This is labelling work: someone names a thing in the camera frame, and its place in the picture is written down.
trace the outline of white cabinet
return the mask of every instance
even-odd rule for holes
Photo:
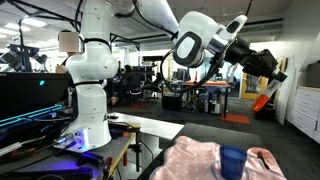
[[[320,89],[298,87],[289,121],[320,143]]]

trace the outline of blue cup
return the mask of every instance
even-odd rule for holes
[[[221,175],[227,180],[240,180],[247,153],[235,146],[220,146]]]

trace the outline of white table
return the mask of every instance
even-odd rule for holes
[[[139,123],[141,126],[141,132],[157,136],[166,140],[173,139],[178,134],[178,132],[184,127],[184,125],[181,124],[126,115],[122,113],[111,113],[109,115],[115,115],[119,117],[118,119],[110,119],[111,122]]]

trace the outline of door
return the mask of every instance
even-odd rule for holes
[[[247,73],[242,74],[241,99],[257,99],[264,92],[268,84],[268,79],[256,77]]]

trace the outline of chair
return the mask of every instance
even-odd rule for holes
[[[162,76],[160,73],[157,73],[156,80],[154,80],[151,84],[145,85],[142,87],[142,90],[149,90],[152,91],[153,96],[148,97],[147,101],[150,99],[154,99],[156,102],[158,101],[158,97],[156,97],[156,93],[161,93],[162,90],[160,88],[161,82],[162,82]]]
[[[141,90],[141,78],[143,74],[140,73],[132,73],[128,77],[128,85],[127,85],[127,93],[130,96],[131,102],[134,101],[134,99],[139,99],[142,94]]]

